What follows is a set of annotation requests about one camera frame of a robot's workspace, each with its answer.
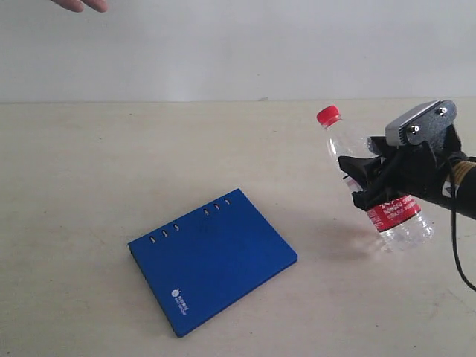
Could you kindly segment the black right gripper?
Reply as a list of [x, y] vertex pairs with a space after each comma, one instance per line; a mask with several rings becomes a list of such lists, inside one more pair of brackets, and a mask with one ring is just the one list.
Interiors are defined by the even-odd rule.
[[430, 203], [463, 202], [463, 151], [454, 125], [416, 146], [391, 147], [380, 137], [379, 155], [338, 157], [344, 178], [353, 180], [357, 208], [369, 210], [408, 194]]

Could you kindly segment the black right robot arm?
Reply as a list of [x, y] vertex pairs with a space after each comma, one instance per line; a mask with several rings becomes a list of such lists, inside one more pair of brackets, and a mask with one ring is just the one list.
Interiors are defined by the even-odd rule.
[[414, 196], [475, 218], [475, 158], [462, 151], [453, 125], [430, 141], [392, 147], [373, 136], [370, 158], [341, 155], [339, 167], [362, 188], [353, 204], [368, 210], [404, 196]]

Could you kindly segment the person's bare hand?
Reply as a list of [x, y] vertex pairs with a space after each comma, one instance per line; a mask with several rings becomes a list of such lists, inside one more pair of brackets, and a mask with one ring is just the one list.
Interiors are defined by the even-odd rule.
[[73, 13], [82, 13], [85, 7], [89, 7], [98, 13], [105, 13], [109, 7], [104, 0], [51, 0], [54, 4]]

